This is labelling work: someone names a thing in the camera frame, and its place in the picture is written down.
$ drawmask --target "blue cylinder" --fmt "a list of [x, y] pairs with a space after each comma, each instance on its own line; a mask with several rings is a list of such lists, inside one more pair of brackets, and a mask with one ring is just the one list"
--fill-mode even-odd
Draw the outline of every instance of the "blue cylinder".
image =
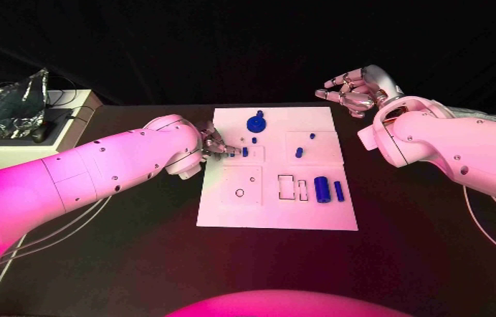
[[327, 178], [324, 176], [315, 177], [312, 180], [312, 183], [315, 185], [317, 202], [320, 203], [330, 202]]
[[256, 111], [256, 115], [247, 119], [246, 121], [246, 128], [247, 131], [252, 133], [259, 133], [265, 129], [266, 123], [263, 119], [263, 113]]
[[344, 195], [343, 195], [341, 183], [338, 181], [335, 181], [333, 183], [333, 187], [335, 189], [337, 201], [343, 202], [344, 201]]
[[302, 156], [302, 148], [301, 147], [296, 148], [295, 156], [296, 156], [296, 158], [301, 158], [301, 156]]

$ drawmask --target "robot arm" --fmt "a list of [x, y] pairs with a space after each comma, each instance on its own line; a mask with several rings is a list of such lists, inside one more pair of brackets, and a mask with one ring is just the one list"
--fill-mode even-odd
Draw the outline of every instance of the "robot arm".
[[197, 129], [168, 115], [141, 129], [0, 170], [0, 254], [43, 222], [147, 181], [162, 169], [187, 179], [200, 161], [223, 153], [240, 150], [224, 145], [213, 124]]
[[384, 160], [396, 167], [415, 161], [432, 163], [458, 184], [496, 195], [493, 117], [405, 96], [384, 71], [373, 65], [335, 77], [324, 87], [338, 84], [338, 93], [320, 89], [315, 96], [344, 105], [357, 118], [374, 105], [379, 108], [371, 125], [358, 132], [366, 149], [379, 148]]

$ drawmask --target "black curtain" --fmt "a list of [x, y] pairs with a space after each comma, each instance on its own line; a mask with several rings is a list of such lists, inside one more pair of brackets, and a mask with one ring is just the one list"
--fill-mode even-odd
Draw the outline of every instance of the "black curtain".
[[110, 103], [311, 101], [379, 65], [496, 113], [493, 0], [0, 0], [0, 81], [40, 67]]

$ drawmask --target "dark table surface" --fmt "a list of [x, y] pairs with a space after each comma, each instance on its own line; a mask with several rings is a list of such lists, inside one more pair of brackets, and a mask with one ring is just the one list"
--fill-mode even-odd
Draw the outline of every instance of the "dark table surface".
[[[328, 106], [256, 106], [302, 105]], [[213, 109], [102, 106], [79, 143], [171, 113], [191, 122], [211, 119]], [[331, 113], [357, 232], [196, 227], [203, 173], [181, 181], [161, 172], [110, 198], [67, 240], [12, 262], [0, 313], [162, 316], [224, 293], [291, 289], [344, 295], [415, 316], [496, 315], [496, 247], [468, 215], [461, 186], [431, 164], [397, 169], [377, 150], [364, 150], [356, 131], [371, 115], [356, 120], [338, 105]], [[472, 191], [469, 197], [488, 199]], [[80, 211], [41, 225], [25, 242]]]

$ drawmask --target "small blue piece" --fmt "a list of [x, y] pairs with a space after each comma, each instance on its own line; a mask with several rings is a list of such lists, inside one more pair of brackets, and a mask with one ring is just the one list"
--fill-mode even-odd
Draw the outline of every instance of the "small blue piece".
[[315, 177], [312, 180], [315, 185], [315, 195], [317, 195], [317, 202], [325, 203], [330, 201], [330, 191], [328, 191], [328, 183], [327, 178], [320, 176]]
[[337, 201], [343, 202], [344, 201], [344, 195], [343, 195], [341, 183], [338, 181], [335, 181], [333, 183], [333, 187], [335, 189]]
[[263, 113], [256, 111], [256, 115], [246, 121], [246, 128], [250, 133], [259, 133], [265, 129], [266, 123], [263, 119]]
[[302, 148], [298, 147], [296, 148], [296, 158], [301, 158], [301, 155], [302, 155]]

